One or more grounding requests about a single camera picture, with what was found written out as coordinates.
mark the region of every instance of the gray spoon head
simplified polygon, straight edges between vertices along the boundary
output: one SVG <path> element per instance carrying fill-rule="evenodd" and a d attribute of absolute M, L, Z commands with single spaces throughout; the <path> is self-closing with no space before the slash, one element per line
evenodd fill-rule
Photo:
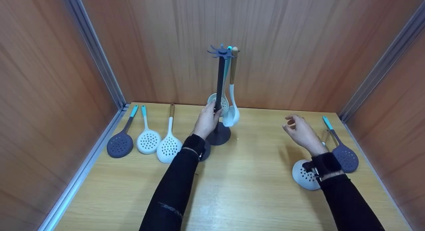
<path fill-rule="evenodd" d="M 127 135 L 124 131 L 114 135 L 108 141 L 106 150 L 113 158 L 121 158 L 128 155 L 133 148 L 131 136 Z"/>
<path fill-rule="evenodd" d="M 335 130 L 331 130 L 331 132 L 339 143 L 339 145 L 332 151 L 332 153 L 340 163 L 343 172 L 354 172 L 359 166 L 359 158 L 352 149 L 348 148 L 341 142 Z"/>

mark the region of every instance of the wooden wall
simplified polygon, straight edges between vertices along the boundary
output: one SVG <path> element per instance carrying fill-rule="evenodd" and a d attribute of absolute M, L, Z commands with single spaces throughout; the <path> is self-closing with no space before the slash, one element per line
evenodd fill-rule
<path fill-rule="evenodd" d="M 37 230 L 117 108 L 63 0 L 0 0 L 0 230 Z"/>
<path fill-rule="evenodd" d="M 205 104 L 210 44 L 240 107 L 338 112 L 423 0 L 83 0 L 129 102 Z"/>
<path fill-rule="evenodd" d="M 425 227 L 425 31 L 348 127 L 413 230 Z"/>

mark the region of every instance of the wrist strap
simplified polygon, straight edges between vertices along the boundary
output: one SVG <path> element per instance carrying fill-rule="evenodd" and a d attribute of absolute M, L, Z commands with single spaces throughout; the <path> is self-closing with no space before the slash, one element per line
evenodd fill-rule
<path fill-rule="evenodd" d="M 336 157 L 332 152 L 326 152 L 324 154 L 320 154 L 318 156 L 314 156 L 311 158 L 310 162 L 306 162 L 302 165 L 302 167 L 310 172 L 313 169 L 316 169 L 319 177 L 323 177 L 324 175 L 337 172 L 341 170 L 341 164 L 338 162 Z"/>
<path fill-rule="evenodd" d="M 192 134 L 186 138 L 182 148 L 194 150 L 198 154 L 198 159 L 201 160 L 205 153 L 205 141 L 200 136 Z"/>

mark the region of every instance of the light wooden tabletop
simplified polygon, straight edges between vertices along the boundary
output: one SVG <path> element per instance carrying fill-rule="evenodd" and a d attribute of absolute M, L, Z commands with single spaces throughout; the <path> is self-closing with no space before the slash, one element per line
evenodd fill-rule
<path fill-rule="evenodd" d="M 115 133 L 123 129 L 135 104 L 131 104 Z M 164 138 L 170 105 L 144 105 L 149 128 Z M 201 109 L 176 105 L 173 134 L 182 142 Z M 182 230 L 336 230 L 323 192 L 305 190 L 292 178 L 293 164 L 309 159 L 309 155 L 281 128 L 290 113 L 293 111 L 240 109 L 240 121 L 231 128 L 230 140 L 213 146 L 211 156 L 198 166 Z M 328 116 L 342 142 L 359 157 L 360 165 L 349 178 L 387 231 L 408 230 L 337 115 L 296 113 L 322 140 L 326 138 L 322 116 Z M 143 129 L 139 110 L 128 133 L 136 140 Z M 326 145 L 331 150 L 335 147 L 332 138 Z M 136 147 L 120 159 L 109 157 L 105 149 L 56 230 L 138 230 L 167 167 L 156 154 L 141 154 Z"/>

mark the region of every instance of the utensil holder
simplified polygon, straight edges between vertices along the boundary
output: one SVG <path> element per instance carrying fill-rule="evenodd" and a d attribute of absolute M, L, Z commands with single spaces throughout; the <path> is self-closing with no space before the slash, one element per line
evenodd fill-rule
<path fill-rule="evenodd" d="M 225 60 L 229 59 L 231 57 L 234 57 L 232 55 L 232 51 L 224 48 L 223 45 L 221 45 L 221 48 L 214 48 L 214 46 L 211 45 L 211 48 L 214 51 L 208 51 L 209 53 L 214 54 L 214 57 L 218 57 L 218 78 L 217 78 L 217 99 L 215 100 L 215 107 L 214 111 L 218 111 L 221 109 L 221 95 L 223 92 L 223 79 L 224 79 L 224 64 Z M 230 139 L 230 128 L 225 127 L 222 122 L 218 122 L 214 131 L 209 134 L 207 137 L 207 141 L 211 145 L 223 145 Z"/>

